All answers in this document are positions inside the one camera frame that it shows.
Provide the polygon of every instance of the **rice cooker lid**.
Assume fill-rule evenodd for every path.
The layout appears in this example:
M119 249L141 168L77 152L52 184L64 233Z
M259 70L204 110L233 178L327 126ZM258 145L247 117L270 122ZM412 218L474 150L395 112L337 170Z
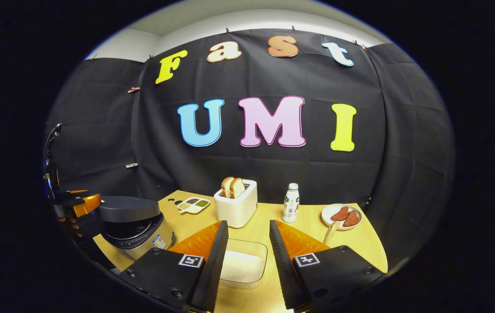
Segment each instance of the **rice cooker lid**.
M104 222L127 223L146 220L161 213L158 202L133 196L102 196L99 206Z

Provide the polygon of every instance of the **black curtain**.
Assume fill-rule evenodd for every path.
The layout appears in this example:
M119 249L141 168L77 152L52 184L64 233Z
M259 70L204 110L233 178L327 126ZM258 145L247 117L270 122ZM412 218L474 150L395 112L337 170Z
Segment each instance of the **black curtain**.
M272 36L293 36L299 53L267 52ZM207 62L209 48L239 44L237 59ZM337 63L321 44L335 42L355 65ZM160 60L187 50L173 77L156 84ZM131 87L140 87L128 93ZM244 111L238 101L259 97L273 113L286 96L303 97L306 144L240 145ZM209 131L205 101L223 99L222 133L207 147L182 138L177 109L196 103L198 133ZM334 103L355 107L353 151L333 151ZM293 30L242 30L182 44L145 63L82 61L54 104L63 189L160 200L176 189L212 196L227 176L258 183L260 202L281 203L289 183L302 204L364 204L392 267L413 255L436 227L454 175L454 139L440 95L420 67L395 44L365 50L353 42ZM137 163L127 168L126 165Z
M441 96L411 57L392 43L368 51L385 100L387 137L365 214L390 268L415 254L437 227L454 181L454 135Z

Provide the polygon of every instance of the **wooden spoon handle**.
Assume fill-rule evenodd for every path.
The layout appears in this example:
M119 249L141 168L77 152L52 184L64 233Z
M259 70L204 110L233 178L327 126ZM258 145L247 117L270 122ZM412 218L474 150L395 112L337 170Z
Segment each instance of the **wooden spoon handle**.
M333 238L333 234L337 231L338 227L341 225L341 222L334 222L329 226L329 229L327 230L327 233L325 234L325 239L323 239L323 243L327 244L329 243L329 240Z

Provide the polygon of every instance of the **plate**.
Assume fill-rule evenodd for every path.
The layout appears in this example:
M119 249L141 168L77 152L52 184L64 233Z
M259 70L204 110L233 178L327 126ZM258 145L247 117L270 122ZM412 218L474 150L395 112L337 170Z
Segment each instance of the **plate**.
M353 226L348 226L344 227L342 224L344 223L343 220L341 220L341 225L338 227L337 230L351 230L352 228L356 227L357 225L361 224L361 212L357 208L350 206L349 204L342 204L342 203L335 203L335 204L330 204L329 206L325 206L323 210L321 211L321 218L323 219L323 222L327 224L327 226L331 226L331 224L334 222L331 220L331 216L333 216L335 213L341 210L343 206L348 207L348 212L355 211L355 214L359 217L359 222L356 225Z
M202 201L205 201L206 204L204 206L198 206L198 204L200 204ZM209 204L211 204L211 200L209 200L209 199L200 198L199 196L192 196L192 197L187 198L186 200L182 201L176 207L178 208L178 210L180 210L180 214L184 214L185 212L188 212L191 214L198 214L204 208L206 208Z

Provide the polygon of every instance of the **letter m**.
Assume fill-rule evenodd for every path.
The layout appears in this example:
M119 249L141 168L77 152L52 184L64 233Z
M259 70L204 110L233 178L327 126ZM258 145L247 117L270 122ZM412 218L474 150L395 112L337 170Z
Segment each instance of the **letter m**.
M238 105L244 109L245 132L240 144L244 147L257 147L261 139L257 137L255 127L259 128L267 145L271 145L282 127L282 136L278 143L284 147L301 147L305 138L301 135L301 107L304 98L283 97L273 115L263 101L257 97L241 99Z

